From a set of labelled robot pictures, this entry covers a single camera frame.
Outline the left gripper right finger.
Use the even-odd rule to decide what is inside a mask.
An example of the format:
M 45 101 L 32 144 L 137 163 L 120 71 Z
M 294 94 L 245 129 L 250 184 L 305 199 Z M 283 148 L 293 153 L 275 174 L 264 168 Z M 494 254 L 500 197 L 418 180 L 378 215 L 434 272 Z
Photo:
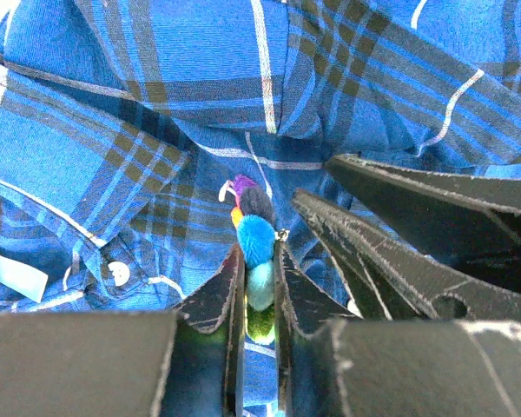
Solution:
M 521 324 L 364 321 L 274 250 L 287 416 L 521 416 Z

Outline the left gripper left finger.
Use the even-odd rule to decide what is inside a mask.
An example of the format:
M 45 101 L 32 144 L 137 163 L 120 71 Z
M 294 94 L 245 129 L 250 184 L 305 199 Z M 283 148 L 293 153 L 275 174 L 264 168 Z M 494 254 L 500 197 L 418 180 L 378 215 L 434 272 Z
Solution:
M 0 416 L 240 416 L 243 254 L 156 312 L 0 314 Z

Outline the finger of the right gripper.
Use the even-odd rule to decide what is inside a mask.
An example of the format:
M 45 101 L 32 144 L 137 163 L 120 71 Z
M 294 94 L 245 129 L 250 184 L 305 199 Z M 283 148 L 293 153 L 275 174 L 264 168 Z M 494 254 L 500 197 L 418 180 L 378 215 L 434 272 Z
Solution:
M 421 254 L 521 294 L 521 180 L 338 155 L 326 170 Z
M 521 295 L 409 249 L 327 200 L 298 189 L 292 204 L 334 259 L 364 262 L 416 311 L 435 320 L 513 320 Z

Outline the colourful flower plush brooch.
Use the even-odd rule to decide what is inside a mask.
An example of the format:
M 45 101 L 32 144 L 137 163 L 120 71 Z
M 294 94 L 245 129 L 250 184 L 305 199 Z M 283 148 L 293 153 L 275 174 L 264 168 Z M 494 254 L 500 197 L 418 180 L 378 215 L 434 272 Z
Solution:
M 219 191 L 219 201 L 234 197 L 231 221 L 245 262 L 246 331 L 257 344 L 275 339 L 274 248 L 288 232 L 276 230 L 274 206 L 267 191 L 253 179 L 237 175 Z

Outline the blue plaid shirt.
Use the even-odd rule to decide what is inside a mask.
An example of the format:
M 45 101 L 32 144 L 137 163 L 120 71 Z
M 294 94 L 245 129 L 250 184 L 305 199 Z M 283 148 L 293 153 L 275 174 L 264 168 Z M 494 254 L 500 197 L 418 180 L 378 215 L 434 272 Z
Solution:
M 521 1 L 20 1 L 0 23 L 0 254 L 83 311 L 78 222 L 140 268 L 103 308 L 165 308 L 224 254 L 225 175 L 309 186 L 360 152 L 521 175 Z

